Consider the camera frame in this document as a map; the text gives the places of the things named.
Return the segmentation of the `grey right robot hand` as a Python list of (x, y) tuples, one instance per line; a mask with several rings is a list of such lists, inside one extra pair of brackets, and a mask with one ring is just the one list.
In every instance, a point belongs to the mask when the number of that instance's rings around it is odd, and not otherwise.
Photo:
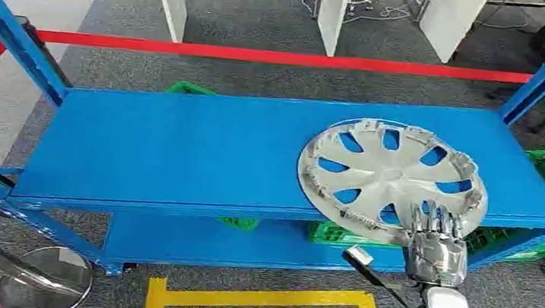
[(461, 219), (431, 201), (415, 207), (412, 215), (404, 256), (407, 275), (418, 283), (460, 287), (466, 279), (468, 259)]

